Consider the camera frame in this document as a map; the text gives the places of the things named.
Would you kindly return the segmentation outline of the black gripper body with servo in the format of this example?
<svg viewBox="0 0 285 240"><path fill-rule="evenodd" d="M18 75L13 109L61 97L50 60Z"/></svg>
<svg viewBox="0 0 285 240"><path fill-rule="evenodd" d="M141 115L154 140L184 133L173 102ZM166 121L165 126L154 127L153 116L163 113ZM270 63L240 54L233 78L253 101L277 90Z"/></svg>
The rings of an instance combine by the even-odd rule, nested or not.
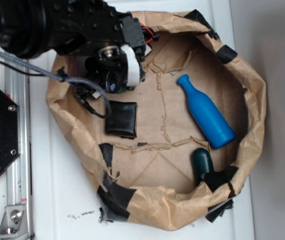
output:
<svg viewBox="0 0 285 240"><path fill-rule="evenodd" d="M129 45L139 63L140 81L145 80L142 62L150 52L149 44L160 35L133 16L92 16L81 24L85 43L74 53L86 57L87 78L109 93L134 90L137 85L126 85L128 66L126 54L121 50Z"/></svg>

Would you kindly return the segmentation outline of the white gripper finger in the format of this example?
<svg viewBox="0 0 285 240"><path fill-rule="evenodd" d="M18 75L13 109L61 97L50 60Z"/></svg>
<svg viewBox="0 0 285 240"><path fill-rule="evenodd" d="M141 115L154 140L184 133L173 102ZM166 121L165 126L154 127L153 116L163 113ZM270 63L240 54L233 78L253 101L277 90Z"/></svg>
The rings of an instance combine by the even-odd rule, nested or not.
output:
<svg viewBox="0 0 285 240"><path fill-rule="evenodd" d="M126 55L127 59L127 86L138 86L140 83L140 65L136 59L134 50L124 44L120 48Z"/></svg>

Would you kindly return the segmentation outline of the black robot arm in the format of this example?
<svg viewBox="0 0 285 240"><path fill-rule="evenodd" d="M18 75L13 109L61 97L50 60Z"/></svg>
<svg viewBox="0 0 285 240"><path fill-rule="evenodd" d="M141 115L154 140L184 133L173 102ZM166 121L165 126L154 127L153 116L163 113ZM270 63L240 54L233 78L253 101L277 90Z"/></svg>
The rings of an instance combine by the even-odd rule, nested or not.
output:
<svg viewBox="0 0 285 240"><path fill-rule="evenodd" d="M21 59L54 50L85 57L85 77L104 91L134 90L159 34L103 0L0 0L0 47Z"/></svg>

